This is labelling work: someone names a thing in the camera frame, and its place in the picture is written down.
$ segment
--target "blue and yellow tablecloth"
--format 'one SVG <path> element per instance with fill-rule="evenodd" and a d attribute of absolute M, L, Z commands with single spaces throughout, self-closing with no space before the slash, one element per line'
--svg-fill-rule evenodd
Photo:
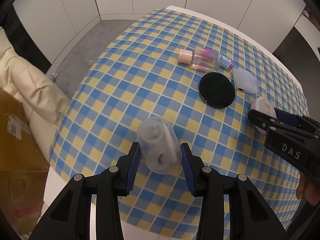
<path fill-rule="evenodd" d="M 308 115 L 303 92 L 258 48 L 200 18 L 156 9 L 132 24 L 100 55 L 70 102 L 50 150 L 50 165 L 69 180 L 76 173 L 99 174 L 115 165 L 136 141 L 149 116 L 172 123 L 180 142 L 221 174 L 246 174 L 284 226 L 299 201 L 298 171 L 264 148 L 264 135 L 248 121 L 250 96 L 237 91 L 234 102 L 213 109 L 199 97 L 204 73 L 177 63 L 179 49 L 215 49 L 234 59 L 234 67 L 254 74 L 258 96 L 274 107 Z M 231 73 L 220 69 L 232 82 Z M 128 197 L 119 198 L 121 219 L 159 234 L 195 239 L 201 198 L 188 192 L 182 168 L 151 172 L 142 160 Z M 229 234 L 225 196 L 225 238 Z"/>

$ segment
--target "black lid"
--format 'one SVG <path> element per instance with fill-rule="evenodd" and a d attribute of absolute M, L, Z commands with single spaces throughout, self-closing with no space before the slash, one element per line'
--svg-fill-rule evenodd
<path fill-rule="evenodd" d="M 213 108 L 221 109 L 230 106 L 235 100 L 235 88 L 223 74 L 211 72 L 205 74 L 199 83 L 202 99 Z"/>

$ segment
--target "metal screw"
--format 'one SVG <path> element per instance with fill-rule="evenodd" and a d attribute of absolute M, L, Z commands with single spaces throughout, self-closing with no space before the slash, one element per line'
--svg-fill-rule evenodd
<path fill-rule="evenodd" d="M 209 172 L 211 172 L 211 168 L 210 168 L 209 166 L 204 166 L 204 167 L 202 168 L 202 171 L 203 171 L 203 172 L 206 172 L 206 173 L 209 173 Z"/>
<path fill-rule="evenodd" d="M 82 174 L 76 174 L 73 179 L 76 180 L 76 181 L 79 181 L 83 178 Z"/>
<path fill-rule="evenodd" d="M 110 168 L 109 168 L 109 171 L 110 172 L 117 172 L 119 170 L 119 168 L 117 167 L 117 166 L 111 166 Z"/>
<path fill-rule="evenodd" d="M 244 174 L 239 174 L 238 178 L 239 178 L 239 180 L 242 180 L 242 181 L 247 180 L 247 176 Z"/>

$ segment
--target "brown cardboard box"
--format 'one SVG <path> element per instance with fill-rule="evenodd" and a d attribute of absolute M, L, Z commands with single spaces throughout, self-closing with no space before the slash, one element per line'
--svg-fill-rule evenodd
<path fill-rule="evenodd" d="M 21 103 L 0 88 L 0 208 L 19 235 L 36 226 L 48 170 Z"/>

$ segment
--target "table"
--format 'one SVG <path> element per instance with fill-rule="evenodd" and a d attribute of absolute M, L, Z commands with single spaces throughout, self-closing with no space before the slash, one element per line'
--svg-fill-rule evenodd
<path fill-rule="evenodd" d="M 298 171 L 265 149 L 264 135 L 248 122 L 257 96 L 237 91 L 225 109 L 206 106 L 198 93 L 204 73 L 179 65 L 178 52 L 203 47 L 220 51 L 234 59 L 234 67 L 256 75 L 258 96 L 290 113 L 308 115 L 300 84 L 244 34 L 179 10 L 150 12 L 100 55 L 70 102 L 50 150 L 50 165 L 66 181 L 76 173 L 99 174 L 127 154 L 141 121 L 158 115 L 172 123 L 178 140 L 189 143 L 206 165 L 229 176 L 246 174 L 288 225 L 299 204 Z M 230 72 L 219 71 L 233 82 Z M 160 175 L 141 161 L 132 192 L 119 198 L 119 210 L 131 225 L 195 239 L 201 198 L 188 192 L 181 167 Z M 229 221 L 226 196 L 225 238 Z"/>

